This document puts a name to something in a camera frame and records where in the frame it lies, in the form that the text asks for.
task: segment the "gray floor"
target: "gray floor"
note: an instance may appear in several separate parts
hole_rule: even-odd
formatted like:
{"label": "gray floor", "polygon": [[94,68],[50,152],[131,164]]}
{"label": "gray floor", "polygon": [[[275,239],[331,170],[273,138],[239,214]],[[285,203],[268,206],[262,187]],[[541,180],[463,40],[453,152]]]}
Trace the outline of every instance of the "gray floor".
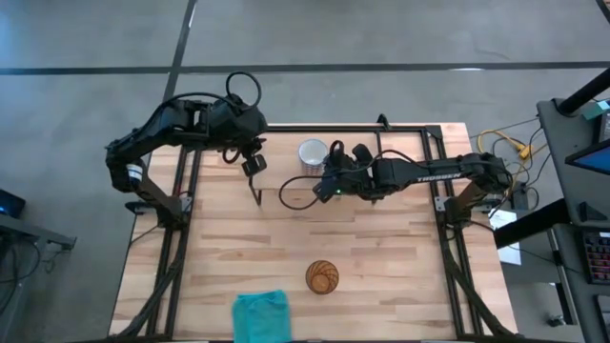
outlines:
{"label": "gray floor", "polygon": [[[169,66],[187,0],[5,0],[0,68]],[[199,0],[186,66],[293,63],[567,62],[607,59],[610,25],[593,0]],[[471,134],[533,118],[536,102],[566,96],[600,70],[266,73],[260,108],[273,123],[466,122]],[[0,76],[0,188],[28,200],[25,219],[78,236],[51,274],[33,277],[22,342],[105,336],[133,217],[103,147],[141,125],[163,96],[157,75]],[[252,98],[246,82],[235,92]],[[182,75],[176,92],[223,92],[223,75]],[[508,133],[529,139],[536,122]],[[493,140],[485,140],[490,147]],[[542,136],[536,144],[543,144]],[[507,147],[498,154],[515,160]],[[534,173],[546,157],[535,160]],[[561,197],[553,164],[540,204]],[[523,243],[546,253],[544,239]],[[554,272],[524,257],[537,282]],[[506,267],[519,330],[545,327],[554,291]],[[541,293],[544,296],[534,297]]]}

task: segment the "wooden coaster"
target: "wooden coaster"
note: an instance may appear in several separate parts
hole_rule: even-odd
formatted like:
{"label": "wooden coaster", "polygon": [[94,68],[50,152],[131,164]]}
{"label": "wooden coaster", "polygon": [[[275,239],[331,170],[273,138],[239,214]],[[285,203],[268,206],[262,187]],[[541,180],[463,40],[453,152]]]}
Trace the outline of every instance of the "wooden coaster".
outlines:
{"label": "wooden coaster", "polygon": [[305,272],[307,287],[316,294],[328,294],[339,283],[339,271],[329,261],[316,261]]}

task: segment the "teal cloth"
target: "teal cloth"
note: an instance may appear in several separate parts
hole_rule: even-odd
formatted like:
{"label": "teal cloth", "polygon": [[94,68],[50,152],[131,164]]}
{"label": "teal cloth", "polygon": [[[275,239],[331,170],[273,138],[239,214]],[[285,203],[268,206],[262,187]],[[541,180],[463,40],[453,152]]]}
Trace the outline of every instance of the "teal cloth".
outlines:
{"label": "teal cloth", "polygon": [[233,331],[235,343],[292,341],[286,293],[239,294],[233,304]]}

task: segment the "paper cup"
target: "paper cup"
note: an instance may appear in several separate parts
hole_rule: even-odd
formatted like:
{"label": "paper cup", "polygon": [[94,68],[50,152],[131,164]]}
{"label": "paper cup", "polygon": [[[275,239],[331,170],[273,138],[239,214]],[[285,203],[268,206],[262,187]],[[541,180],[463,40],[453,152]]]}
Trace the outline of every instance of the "paper cup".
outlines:
{"label": "paper cup", "polygon": [[326,155],[328,148],[319,139],[310,138],[298,146],[298,159],[305,175],[321,175]]}

